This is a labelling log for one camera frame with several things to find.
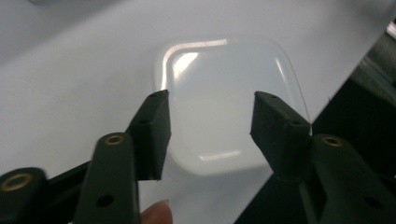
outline fingertip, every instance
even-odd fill
[[[150,206],[142,213],[142,224],[172,224],[173,217],[169,200]]]

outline translucent plastic container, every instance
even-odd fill
[[[235,222],[272,173],[249,135],[254,92],[308,119],[287,56],[260,39],[178,41],[160,54],[155,84],[170,91],[172,137],[163,180],[140,183],[142,209],[169,199],[176,224]]]

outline screw hole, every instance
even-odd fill
[[[343,142],[334,137],[323,137],[322,141],[332,147],[341,147]]]
[[[108,145],[117,145],[123,141],[123,137],[121,135],[112,135],[106,139],[106,144]]]
[[[114,197],[111,194],[104,195],[96,201],[96,206],[107,207],[114,202]]]
[[[141,124],[148,124],[149,120],[148,119],[142,119],[142,120],[140,120],[140,123]]]
[[[372,198],[372,197],[365,197],[364,201],[368,205],[370,205],[370,206],[372,206],[373,208],[376,208],[376,209],[382,209],[384,207],[384,205],[379,200],[377,200],[375,198]]]

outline brass screw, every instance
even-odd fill
[[[121,135],[112,135],[109,136],[106,140],[105,143],[109,146],[114,146],[118,145],[119,143],[123,142],[123,137]]]
[[[21,183],[18,184],[11,184],[11,181],[15,180],[15,179],[21,179]],[[9,192],[9,191],[13,191],[16,189],[21,189],[23,187],[25,187],[26,185],[28,185],[30,183],[30,181],[32,180],[33,176],[30,174],[17,174],[14,175],[10,178],[8,178],[6,181],[4,181],[1,184],[1,188],[0,190],[4,191],[4,192]]]
[[[321,140],[322,142],[332,147],[342,147],[344,145],[343,142],[341,142],[338,138],[334,137],[322,137]]]

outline white plastic box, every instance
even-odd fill
[[[169,199],[176,224],[234,223],[272,173],[249,131],[255,91],[308,119],[287,56],[252,38],[178,41],[160,54],[157,90],[170,91],[172,137],[163,180],[142,182],[142,208]]]

